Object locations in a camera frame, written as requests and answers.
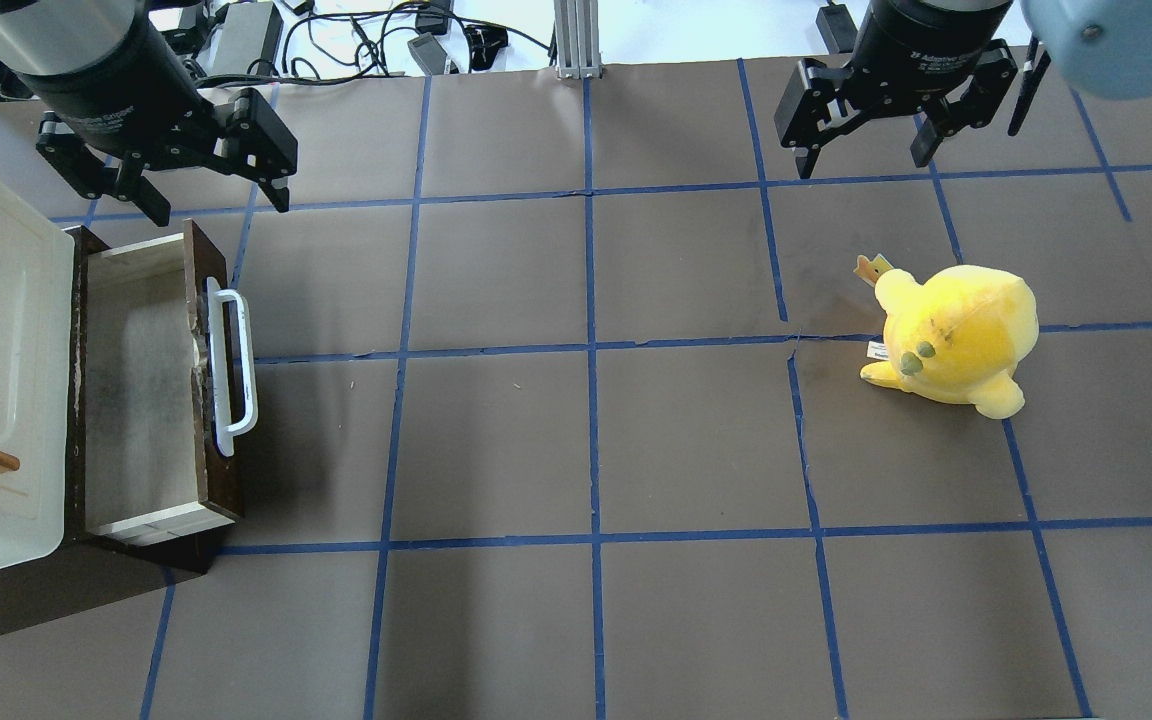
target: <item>yellow plush toy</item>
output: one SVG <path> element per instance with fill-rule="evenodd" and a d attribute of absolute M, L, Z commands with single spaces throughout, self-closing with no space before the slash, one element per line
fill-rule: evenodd
<path fill-rule="evenodd" d="M 881 256 L 859 258 L 856 274 L 873 282 L 887 311 L 888 359 L 865 365 L 861 378 L 937 402 L 975 406 L 995 420 L 1025 404 L 1011 373 L 1038 341 L 1038 313 L 1023 279 L 956 265 L 918 285 Z"/>

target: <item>plush toy arm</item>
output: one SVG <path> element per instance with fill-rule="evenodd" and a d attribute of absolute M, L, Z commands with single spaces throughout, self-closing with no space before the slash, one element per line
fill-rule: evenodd
<path fill-rule="evenodd" d="M 878 297 L 878 304 L 882 305 L 882 310 L 890 314 L 905 304 L 920 287 L 923 286 L 915 281 L 914 275 L 904 270 L 887 270 L 879 275 L 878 283 L 874 285 L 874 296 Z"/>
<path fill-rule="evenodd" d="M 1020 392 L 1020 386 L 1009 373 L 998 373 L 970 392 L 968 402 L 977 406 L 978 414 L 986 418 L 1001 420 L 1020 412 L 1025 404 L 1025 393 Z"/>
<path fill-rule="evenodd" d="M 892 364 L 886 359 L 878 361 L 878 363 L 870 363 L 862 367 L 861 379 L 869 384 L 876 384 L 878 387 L 901 389 L 900 376 L 896 374 L 896 369 L 892 367 Z"/>

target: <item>plush toy body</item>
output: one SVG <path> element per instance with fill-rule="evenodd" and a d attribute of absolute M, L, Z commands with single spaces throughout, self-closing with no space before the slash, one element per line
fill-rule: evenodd
<path fill-rule="evenodd" d="M 1011 373 L 1038 341 L 1038 313 L 1023 279 L 956 265 L 918 285 L 904 270 L 887 270 L 874 295 L 887 311 L 888 359 L 862 369 L 865 381 L 975 406 L 996 420 L 1025 404 Z"/>

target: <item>metal frame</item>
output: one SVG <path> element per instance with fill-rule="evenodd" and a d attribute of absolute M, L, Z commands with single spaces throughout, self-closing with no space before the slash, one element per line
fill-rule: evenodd
<path fill-rule="evenodd" d="M 554 0 L 558 77 L 602 77 L 598 50 L 598 0 Z"/>

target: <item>plush toy foot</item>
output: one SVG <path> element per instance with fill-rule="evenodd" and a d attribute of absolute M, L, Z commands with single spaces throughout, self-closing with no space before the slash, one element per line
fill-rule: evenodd
<path fill-rule="evenodd" d="M 892 364 L 887 363 L 886 359 L 879 361 L 879 363 L 870 363 L 862 367 L 861 379 L 869 384 L 876 384 L 878 387 L 901 389 L 900 376 L 896 374 L 896 369 L 892 367 Z"/>
<path fill-rule="evenodd" d="M 1018 414 L 1025 406 L 1025 393 L 1010 374 L 998 373 L 968 396 L 968 402 L 977 407 L 978 414 L 992 420 L 1005 420 Z"/>

